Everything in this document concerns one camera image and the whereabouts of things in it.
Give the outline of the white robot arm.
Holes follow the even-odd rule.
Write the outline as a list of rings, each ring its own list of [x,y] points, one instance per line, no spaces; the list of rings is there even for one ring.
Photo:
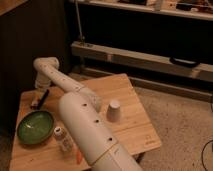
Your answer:
[[[39,106],[51,83],[65,92],[59,100],[61,120],[92,171],[143,171],[102,121],[101,99],[94,91],[60,72],[56,57],[36,58],[33,66],[37,76],[31,106]]]

